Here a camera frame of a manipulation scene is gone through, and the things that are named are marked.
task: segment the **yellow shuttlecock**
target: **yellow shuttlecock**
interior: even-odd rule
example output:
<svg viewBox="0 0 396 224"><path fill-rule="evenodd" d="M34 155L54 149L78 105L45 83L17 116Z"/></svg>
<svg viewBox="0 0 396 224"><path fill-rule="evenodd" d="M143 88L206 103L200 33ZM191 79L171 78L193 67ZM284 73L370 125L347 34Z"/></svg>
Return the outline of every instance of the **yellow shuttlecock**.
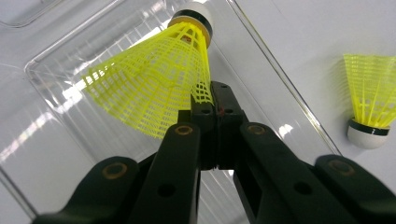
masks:
<svg viewBox="0 0 396 224"><path fill-rule="evenodd" d="M184 5L159 34L96 65L86 91L107 113L162 138L178 110L212 103L207 47L211 18L200 3Z"/></svg>
<svg viewBox="0 0 396 224"><path fill-rule="evenodd" d="M396 119L396 57L344 55L355 118L347 136L358 147L381 147Z"/></svg>

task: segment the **white surface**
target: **white surface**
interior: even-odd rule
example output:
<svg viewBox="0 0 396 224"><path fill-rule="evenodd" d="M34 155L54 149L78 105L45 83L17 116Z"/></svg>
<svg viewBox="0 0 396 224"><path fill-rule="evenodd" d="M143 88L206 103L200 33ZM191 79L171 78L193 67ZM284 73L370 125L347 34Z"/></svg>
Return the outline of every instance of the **white surface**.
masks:
<svg viewBox="0 0 396 224"><path fill-rule="evenodd" d="M1 224L28 224L30 218L26 216L14 198L0 183L0 223Z"/></svg>
<svg viewBox="0 0 396 224"><path fill-rule="evenodd" d="M347 140L353 117L343 54L394 55L396 2L238 1L342 153L396 192L396 133L377 150Z"/></svg>
<svg viewBox="0 0 396 224"><path fill-rule="evenodd" d="M83 2L70 1L18 30L0 28L0 165L40 213L61 208L96 159L49 109L22 69L109 1ZM388 142L373 151L347 141L352 109L342 64L345 52L395 52L396 36L388 26L396 21L395 3L238 3L344 155L396 191L395 134L390 132ZM215 44L209 49L213 79L230 84L248 117L273 127L300 159L312 163L318 155L331 153L296 102L283 97L287 89L250 36L240 32L242 24L230 18L224 1L207 4L213 10L221 8L214 14L221 32L214 31ZM247 223L231 181L224 175L203 175L200 220ZM0 197L3 195L9 196L1 190Z"/></svg>

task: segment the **black band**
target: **black band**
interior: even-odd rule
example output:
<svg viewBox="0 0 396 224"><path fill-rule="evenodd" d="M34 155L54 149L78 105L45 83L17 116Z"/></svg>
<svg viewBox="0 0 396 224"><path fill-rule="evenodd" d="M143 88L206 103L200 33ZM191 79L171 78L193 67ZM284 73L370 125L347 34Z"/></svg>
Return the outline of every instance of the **black band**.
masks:
<svg viewBox="0 0 396 224"><path fill-rule="evenodd" d="M203 15L201 15L200 13L193 11L193 10L184 9L184 10L180 10L177 13L175 13L175 15L172 17L172 19L180 17L180 16L188 16L188 17L198 20L198 22L200 22L206 28L206 30L209 32L210 38L212 38L212 35L213 35L212 25L210 25L209 21Z"/></svg>
<svg viewBox="0 0 396 224"><path fill-rule="evenodd" d="M380 136L387 136L389 133L389 129L379 129L379 128L369 127L356 122L354 119L350 119L348 124L350 127L364 133L380 135Z"/></svg>

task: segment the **shuttlecock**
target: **shuttlecock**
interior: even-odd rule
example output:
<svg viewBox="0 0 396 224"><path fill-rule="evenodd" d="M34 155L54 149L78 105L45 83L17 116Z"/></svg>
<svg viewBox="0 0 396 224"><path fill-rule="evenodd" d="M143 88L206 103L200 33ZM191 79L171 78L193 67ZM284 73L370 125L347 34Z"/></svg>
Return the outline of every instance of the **shuttlecock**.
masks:
<svg viewBox="0 0 396 224"><path fill-rule="evenodd" d="M96 65L86 91L107 113L162 138L178 110L212 103L207 48L212 20L203 4L185 4L159 34Z"/></svg>
<svg viewBox="0 0 396 224"><path fill-rule="evenodd" d="M344 55L355 118L347 136L356 146L385 144L396 118L396 57Z"/></svg>

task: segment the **metal screw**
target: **metal screw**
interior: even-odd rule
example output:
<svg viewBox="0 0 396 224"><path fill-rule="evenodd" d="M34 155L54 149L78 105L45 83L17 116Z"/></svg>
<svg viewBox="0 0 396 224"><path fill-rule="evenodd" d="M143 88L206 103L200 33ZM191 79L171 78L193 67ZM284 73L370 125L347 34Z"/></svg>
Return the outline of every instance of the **metal screw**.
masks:
<svg viewBox="0 0 396 224"><path fill-rule="evenodd" d="M254 124L248 126L247 130L254 134L264 134L265 133L265 129L262 126L254 125Z"/></svg>
<svg viewBox="0 0 396 224"><path fill-rule="evenodd" d="M127 170L128 167L124 163L114 162L102 170L102 175L106 179L117 179L125 175Z"/></svg>
<svg viewBox="0 0 396 224"><path fill-rule="evenodd" d="M187 125L182 125L182 126L177 127L175 129L175 132L180 135L187 135L187 134L192 133L192 127L187 126Z"/></svg>
<svg viewBox="0 0 396 224"><path fill-rule="evenodd" d="M351 176L355 174L355 170L351 165L344 161L332 160L328 162L329 166L340 175Z"/></svg>

